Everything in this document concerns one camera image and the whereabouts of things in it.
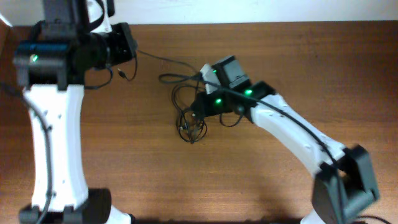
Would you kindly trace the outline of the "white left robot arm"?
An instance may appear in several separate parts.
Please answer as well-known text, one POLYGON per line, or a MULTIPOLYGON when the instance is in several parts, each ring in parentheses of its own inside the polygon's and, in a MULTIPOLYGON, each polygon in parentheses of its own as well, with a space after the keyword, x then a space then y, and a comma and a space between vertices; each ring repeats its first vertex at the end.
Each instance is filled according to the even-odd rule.
POLYGON ((110 23, 112 1, 44 1, 44 19, 14 54, 19 98, 29 110, 35 184, 21 223, 134 223, 107 188, 88 187, 81 158, 80 117, 88 70, 136 59, 125 22, 110 23))

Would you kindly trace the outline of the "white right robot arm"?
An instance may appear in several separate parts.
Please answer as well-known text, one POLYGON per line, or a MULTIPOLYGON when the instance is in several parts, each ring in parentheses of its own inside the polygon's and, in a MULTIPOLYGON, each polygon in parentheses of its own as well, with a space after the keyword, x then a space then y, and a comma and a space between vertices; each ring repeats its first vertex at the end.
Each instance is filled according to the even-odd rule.
POLYGON ((319 131, 269 84, 253 83, 235 56, 205 64, 194 79, 205 85, 192 103, 197 118, 234 112, 272 134, 311 174, 313 209, 301 223, 353 223, 379 200, 368 151, 319 131))

